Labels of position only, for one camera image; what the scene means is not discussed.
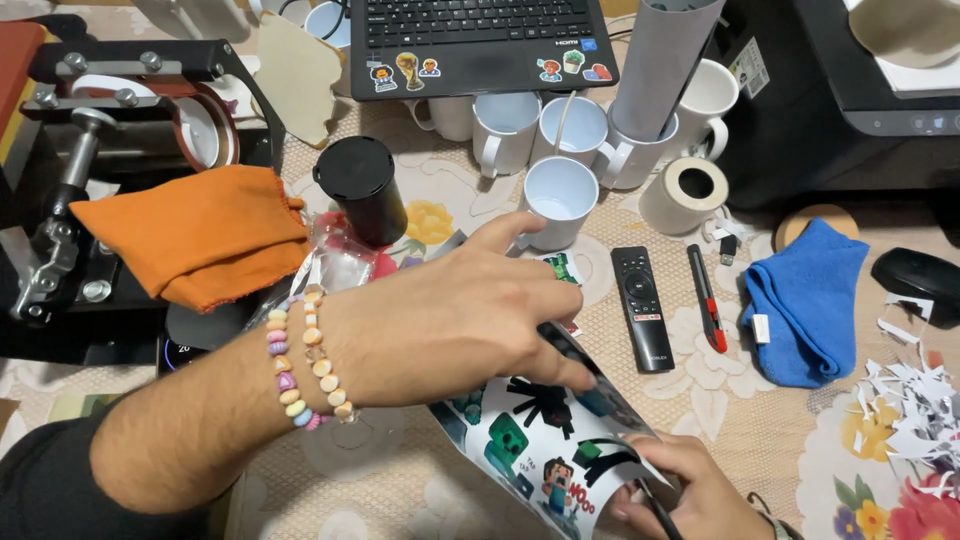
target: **orange cloth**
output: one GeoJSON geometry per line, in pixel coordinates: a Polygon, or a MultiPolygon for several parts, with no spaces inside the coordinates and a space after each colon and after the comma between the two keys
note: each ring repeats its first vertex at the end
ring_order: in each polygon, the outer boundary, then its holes
{"type": "Polygon", "coordinates": [[[70,205],[151,297],[199,312],[300,268],[310,252],[301,208],[272,169],[245,165],[70,205]]]}

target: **mafalda sticker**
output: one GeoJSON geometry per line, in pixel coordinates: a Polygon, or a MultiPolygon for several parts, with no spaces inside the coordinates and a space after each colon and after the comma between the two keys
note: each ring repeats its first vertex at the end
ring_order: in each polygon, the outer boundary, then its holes
{"type": "Polygon", "coordinates": [[[580,51],[566,51],[564,53],[564,71],[576,75],[580,73],[580,66],[587,61],[587,57],[580,51]]]}
{"type": "Polygon", "coordinates": [[[555,60],[537,60],[537,67],[543,68],[540,80],[547,83],[559,83],[564,79],[560,74],[560,63],[555,60]]]}
{"type": "Polygon", "coordinates": [[[403,76],[407,78],[407,89],[411,92],[423,89],[423,81],[420,80],[420,75],[417,73],[419,66],[420,61],[417,60],[417,55],[413,53],[400,53],[396,55],[396,67],[398,67],[400,72],[403,73],[403,76]]]}
{"type": "Polygon", "coordinates": [[[584,79],[588,81],[612,81],[613,75],[602,63],[595,63],[591,69],[584,70],[584,79]]]}
{"type": "Polygon", "coordinates": [[[428,58],[423,61],[423,69],[420,70],[421,77],[440,77],[440,68],[437,67],[437,61],[428,58]]]}
{"type": "Polygon", "coordinates": [[[374,89],[377,92],[396,90],[396,83],[394,82],[394,69],[385,63],[371,67],[370,78],[373,79],[373,82],[376,84],[374,89]]]}

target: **laptop keyboard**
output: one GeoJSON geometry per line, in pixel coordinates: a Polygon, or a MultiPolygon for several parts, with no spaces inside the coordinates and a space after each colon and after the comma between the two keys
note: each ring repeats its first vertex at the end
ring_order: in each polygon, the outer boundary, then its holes
{"type": "Polygon", "coordinates": [[[367,0],[369,48],[592,36],[587,0],[367,0]]]}

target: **blue microfiber towel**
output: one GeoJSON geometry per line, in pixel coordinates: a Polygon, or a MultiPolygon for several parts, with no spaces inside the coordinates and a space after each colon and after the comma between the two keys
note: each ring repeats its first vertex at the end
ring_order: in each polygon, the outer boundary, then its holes
{"type": "Polygon", "coordinates": [[[780,386],[819,388],[856,364],[853,297],[870,246],[816,218],[783,251],[747,268],[752,300],[740,324],[767,315],[770,343],[758,344],[760,368],[780,386]]]}

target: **printer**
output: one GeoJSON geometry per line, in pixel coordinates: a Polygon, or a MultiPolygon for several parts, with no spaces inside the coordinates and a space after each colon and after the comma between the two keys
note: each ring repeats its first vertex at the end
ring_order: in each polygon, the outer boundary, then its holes
{"type": "Polygon", "coordinates": [[[960,186],[960,59],[878,61],[853,36],[857,0],[728,0],[707,57],[742,85],[717,165],[728,203],[816,190],[960,186]]]}

